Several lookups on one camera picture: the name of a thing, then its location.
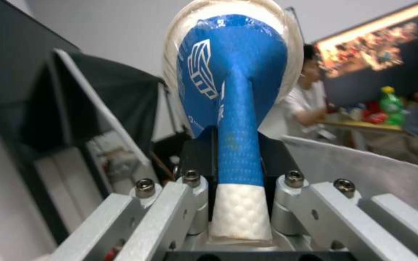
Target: wall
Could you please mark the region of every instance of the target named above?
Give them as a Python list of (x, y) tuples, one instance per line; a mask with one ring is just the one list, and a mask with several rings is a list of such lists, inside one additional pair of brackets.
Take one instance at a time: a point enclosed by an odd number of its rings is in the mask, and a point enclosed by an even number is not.
[[(189, 0), (28, 0), (33, 16), (94, 54), (155, 75), (169, 23)], [(357, 25), (415, 0), (277, 0), (293, 6), (307, 42)], [(171, 134), (166, 107), (159, 104), (154, 138)]]

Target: blue grip tape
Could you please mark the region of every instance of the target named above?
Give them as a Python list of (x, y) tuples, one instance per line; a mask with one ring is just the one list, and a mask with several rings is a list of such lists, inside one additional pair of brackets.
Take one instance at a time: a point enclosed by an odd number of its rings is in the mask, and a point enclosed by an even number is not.
[(200, 20), (184, 37), (179, 97), (195, 136), (218, 126), (219, 183), (263, 185), (257, 127), (277, 97), (287, 54), (277, 31), (238, 14)]

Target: table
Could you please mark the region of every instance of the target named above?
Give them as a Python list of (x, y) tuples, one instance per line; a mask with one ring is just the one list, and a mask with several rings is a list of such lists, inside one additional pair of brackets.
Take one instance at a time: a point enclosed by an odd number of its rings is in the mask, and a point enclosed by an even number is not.
[(409, 155), (414, 159), (417, 158), (409, 147), (408, 137), (410, 137), (410, 134), (405, 132), (400, 126), (389, 124), (371, 124), (368, 122), (353, 120), (339, 120), (338, 115), (333, 114), (327, 115), (327, 118), (320, 120), (319, 123), (335, 128), (349, 129), (353, 135), (356, 149), (364, 151), (367, 151), (367, 144), (365, 142), (364, 136), (362, 135), (362, 132), (374, 132), (381, 134), (391, 134), (392, 136), (402, 136)]

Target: white logo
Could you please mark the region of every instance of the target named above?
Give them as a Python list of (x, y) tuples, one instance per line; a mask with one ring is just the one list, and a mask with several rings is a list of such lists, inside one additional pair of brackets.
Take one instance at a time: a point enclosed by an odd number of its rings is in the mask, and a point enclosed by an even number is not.
[(195, 43), (191, 49), (191, 55), (188, 56), (188, 71), (191, 81), (199, 92), (212, 100), (219, 94), (209, 69), (210, 56), (209, 39)]

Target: green bottle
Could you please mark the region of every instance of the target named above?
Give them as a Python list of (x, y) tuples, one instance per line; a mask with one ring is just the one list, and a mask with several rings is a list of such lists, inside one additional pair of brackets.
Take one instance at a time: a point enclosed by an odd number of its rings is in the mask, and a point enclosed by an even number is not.
[(385, 86), (382, 88), (382, 91), (383, 98), (380, 101), (380, 108), (388, 115), (386, 123), (389, 125), (402, 125), (404, 123), (403, 103), (394, 94), (393, 87)]

